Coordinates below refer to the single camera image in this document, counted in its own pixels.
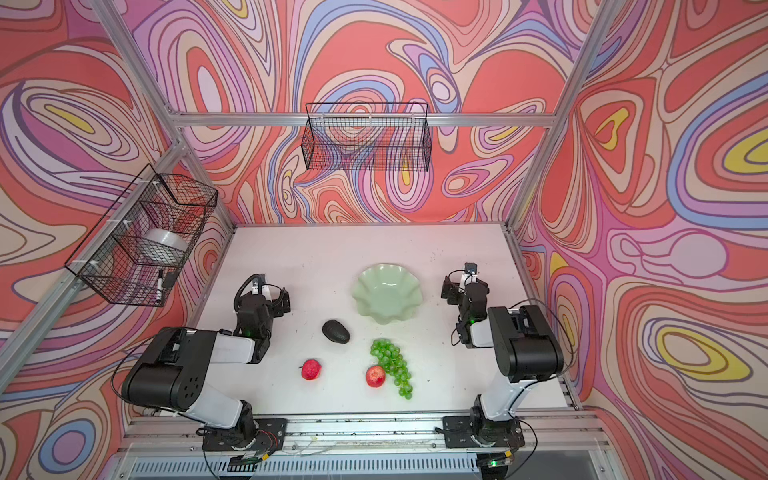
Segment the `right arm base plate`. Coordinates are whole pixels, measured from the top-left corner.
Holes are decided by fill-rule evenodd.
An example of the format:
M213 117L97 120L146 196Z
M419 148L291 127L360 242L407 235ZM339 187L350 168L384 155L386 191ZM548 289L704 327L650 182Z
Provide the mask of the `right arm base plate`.
M449 449L506 448L516 451L526 444L517 419L490 421L470 415L444 416L439 430Z

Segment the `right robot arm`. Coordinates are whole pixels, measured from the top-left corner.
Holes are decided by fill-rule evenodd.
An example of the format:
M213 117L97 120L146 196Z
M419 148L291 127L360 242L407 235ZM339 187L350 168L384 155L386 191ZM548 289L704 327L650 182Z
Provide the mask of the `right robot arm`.
M471 271L446 275L441 298L458 308L451 344L494 352L498 373L466 416L445 416L438 431L448 448L517 449L524 445L517 410L533 387L565 369L565 355L541 309L523 300L488 305L489 285Z

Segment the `dark fake avocado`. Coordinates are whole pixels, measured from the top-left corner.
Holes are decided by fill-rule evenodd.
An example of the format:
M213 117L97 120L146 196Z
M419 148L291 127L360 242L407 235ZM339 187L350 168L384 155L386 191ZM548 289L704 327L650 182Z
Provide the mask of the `dark fake avocado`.
M336 319L324 322L321 331L329 341L336 344L347 344L351 339L348 329Z

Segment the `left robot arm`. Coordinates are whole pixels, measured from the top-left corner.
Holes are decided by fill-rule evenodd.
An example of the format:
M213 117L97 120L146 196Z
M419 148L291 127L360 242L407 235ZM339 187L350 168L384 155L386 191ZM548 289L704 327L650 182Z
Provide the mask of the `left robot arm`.
M196 434L208 452L273 454L283 447L285 419L258 421L252 405L232 398L207 380L212 365L257 365L266 356L274 320L291 311L290 294L267 284L239 291L233 301L235 329L164 328L149 343L122 383L128 404L180 415L199 423Z

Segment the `green fake grape bunch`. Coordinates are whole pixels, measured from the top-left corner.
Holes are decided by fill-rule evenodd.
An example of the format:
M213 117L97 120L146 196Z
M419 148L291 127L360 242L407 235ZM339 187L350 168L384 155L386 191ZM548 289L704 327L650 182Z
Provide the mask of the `green fake grape bunch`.
M400 347L390 339L379 338L372 342L369 353L376 360L373 366L378 365L385 370L385 383L387 381L393 383L398 390L398 395L410 400L414 390L412 373Z

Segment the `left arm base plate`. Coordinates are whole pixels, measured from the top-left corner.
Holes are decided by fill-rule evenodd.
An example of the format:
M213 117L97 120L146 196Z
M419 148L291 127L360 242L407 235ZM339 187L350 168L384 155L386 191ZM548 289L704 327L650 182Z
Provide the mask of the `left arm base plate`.
M283 448L287 425L286 418L260 418L231 429L203 426L196 434L205 452L274 453Z

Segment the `red fake apple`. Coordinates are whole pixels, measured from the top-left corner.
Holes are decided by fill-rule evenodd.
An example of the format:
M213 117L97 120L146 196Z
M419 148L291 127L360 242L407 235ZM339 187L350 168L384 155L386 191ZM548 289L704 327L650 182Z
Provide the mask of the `red fake apple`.
M381 366L371 366L365 375L366 383L371 388L380 388L386 381L386 372Z
M319 377L322 365L315 359L306 360L301 367L301 376L304 380L312 381Z

